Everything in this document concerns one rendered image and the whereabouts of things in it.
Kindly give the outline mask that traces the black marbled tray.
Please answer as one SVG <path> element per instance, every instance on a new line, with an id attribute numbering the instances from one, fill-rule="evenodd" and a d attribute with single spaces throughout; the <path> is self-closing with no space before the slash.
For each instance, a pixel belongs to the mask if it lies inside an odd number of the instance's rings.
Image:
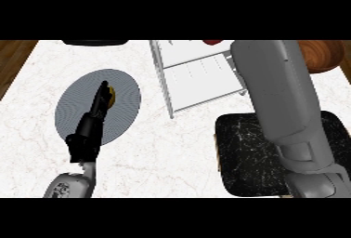
<path id="1" fill-rule="evenodd" d="M 335 161 L 351 177 L 351 135 L 329 111 L 322 111 L 322 125 Z M 290 171 L 281 164 L 276 146 L 265 137 L 253 112 L 217 118 L 216 141 L 228 192 L 241 197 L 288 195 L 284 176 Z"/>

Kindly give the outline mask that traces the brown wooden bowl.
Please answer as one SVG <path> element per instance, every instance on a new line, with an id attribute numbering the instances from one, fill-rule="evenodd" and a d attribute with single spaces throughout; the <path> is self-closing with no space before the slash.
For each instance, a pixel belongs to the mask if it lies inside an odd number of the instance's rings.
<path id="1" fill-rule="evenodd" d="M 341 40 L 300 40 L 298 44 L 310 73 L 325 73 L 341 65 L 346 55 Z"/>

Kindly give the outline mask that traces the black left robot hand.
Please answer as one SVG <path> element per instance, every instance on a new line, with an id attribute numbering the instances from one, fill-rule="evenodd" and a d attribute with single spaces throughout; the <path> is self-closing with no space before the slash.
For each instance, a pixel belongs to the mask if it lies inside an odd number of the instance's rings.
<path id="1" fill-rule="evenodd" d="M 65 139 L 73 163 L 96 161 L 102 146 L 110 97 L 108 82 L 104 81 L 95 95 L 91 111 L 82 117 L 76 133 L 70 134 Z"/>

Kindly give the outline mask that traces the black round object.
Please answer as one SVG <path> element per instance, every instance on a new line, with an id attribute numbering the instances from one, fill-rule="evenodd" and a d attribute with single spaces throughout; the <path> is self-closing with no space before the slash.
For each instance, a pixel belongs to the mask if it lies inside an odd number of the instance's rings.
<path id="1" fill-rule="evenodd" d="M 62 40 L 71 46 L 120 46 L 129 40 Z"/>

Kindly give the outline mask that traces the grey oval placemat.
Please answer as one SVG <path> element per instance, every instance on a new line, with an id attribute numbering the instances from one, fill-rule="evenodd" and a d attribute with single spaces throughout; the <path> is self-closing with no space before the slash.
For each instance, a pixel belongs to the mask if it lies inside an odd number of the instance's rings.
<path id="1" fill-rule="evenodd" d="M 62 139 L 76 132 L 79 122 L 91 110 L 95 95 L 104 81 L 116 91 L 116 102 L 108 109 L 102 144 L 111 143 L 130 128 L 142 103 L 141 88 L 133 77 L 114 69 L 98 70 L 68 87 L 55 110 L 55 126 Z"/>

